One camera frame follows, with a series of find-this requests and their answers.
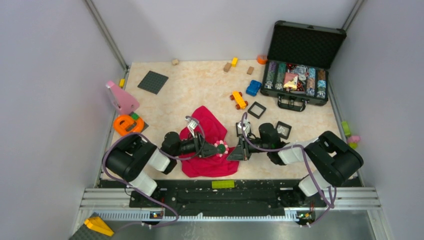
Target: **poker chip set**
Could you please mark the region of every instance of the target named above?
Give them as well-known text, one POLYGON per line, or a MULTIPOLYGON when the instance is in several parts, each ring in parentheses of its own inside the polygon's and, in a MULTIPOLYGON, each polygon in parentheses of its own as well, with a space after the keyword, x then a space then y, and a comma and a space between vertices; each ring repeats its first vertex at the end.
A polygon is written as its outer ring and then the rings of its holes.
POLYGON ((325 105, 329 99, 327 70, 345 38, 342 29, 277 21, 260 92, 277 97, 283 109, 301 112, 306 103, 325 105))

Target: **pink toy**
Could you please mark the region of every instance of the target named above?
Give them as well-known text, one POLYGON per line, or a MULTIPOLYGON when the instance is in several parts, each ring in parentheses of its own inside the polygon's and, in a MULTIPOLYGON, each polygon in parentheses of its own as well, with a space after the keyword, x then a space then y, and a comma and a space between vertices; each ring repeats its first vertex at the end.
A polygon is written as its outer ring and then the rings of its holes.
POLYGON ((222 158, 224 154, 228 154, 228 151, 230 150, 227 142, 223 140, 216 141, 214 146, 218 148, 219 153, 217 153, 216 156, 220 158, 222 158))
POLYGON ((119 115, 129 115, 140 107, 135 97, 121 89, 113 81, 108 81, 106 87, 109 90, 109 98, 119 115))
POLYGON ((354 136, 350 136, 348 139, 347 139, 347 143, 348 144, 350 144, 350 143, 355 143, 355 144, 357 144, 357 143, 359 143, 359 141, 361 140, 361 137, 360 136, 357 136, 357 135, 354 135, 354 136))

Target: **red cloth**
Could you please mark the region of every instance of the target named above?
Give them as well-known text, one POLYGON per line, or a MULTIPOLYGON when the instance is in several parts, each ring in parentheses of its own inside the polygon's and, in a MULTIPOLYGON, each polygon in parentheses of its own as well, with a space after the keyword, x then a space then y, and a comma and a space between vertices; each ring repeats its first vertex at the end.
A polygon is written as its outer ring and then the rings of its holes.
MULTIPOLYGON (((216 141, 224 140, 227 129, 216 119, 216 117, 205 107, 201 106, 196 109, 191 115, 196 118, 202 126, 205 134, 206 142, 214 144, 216 141)), ((196 132, 200 132, 199 127, 196 127, 196 132)), ((187 128, 184 128, 179 133, 180 139, 187 139, 190 132, 187 128)), ((230 147, 228 154, 233 151, 234 147, 230 147)), ((239 161, 227 161, 228 154, 224 154, 222 157, 210 156, 207 158, 195 157, 190 160, 184 160, 182 162, 182 171, 190 178, 195 177, 223 177, 234 174, 237 172, 239 167, 239 161)), ((180 156, 181 158, 187 158, 193 156, 192 154, 186 154, 180 156)))

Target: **gray wall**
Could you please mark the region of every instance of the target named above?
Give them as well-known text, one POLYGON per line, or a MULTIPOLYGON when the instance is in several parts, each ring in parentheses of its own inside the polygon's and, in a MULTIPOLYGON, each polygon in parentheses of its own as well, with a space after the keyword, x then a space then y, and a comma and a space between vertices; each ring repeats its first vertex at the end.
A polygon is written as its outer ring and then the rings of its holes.
POLYGON ((396 239, 423 239, 424 1, 367 1, 330 76, 396 239))
POLYGON ((0 239, 68 239, 124 74, 82 1, 0 3, 0 239))
POLYGON ((341 28, 355 0, 94 0, 125 60, 255 59, 278 20, 341 28))

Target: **gray floor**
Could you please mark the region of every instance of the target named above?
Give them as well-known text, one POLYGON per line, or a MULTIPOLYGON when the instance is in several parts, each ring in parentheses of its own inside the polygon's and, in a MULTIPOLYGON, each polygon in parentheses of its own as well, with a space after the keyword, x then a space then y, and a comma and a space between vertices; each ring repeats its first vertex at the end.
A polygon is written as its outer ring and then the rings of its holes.
MULTIPOLYGON (((116 230, 127 222, 110 221, 116 230)), ((179 222, 149 230, 140 225, 115 233, 113 240, 375 240, 366 211, 332 211, 312 228, 285 222, 179 222)))

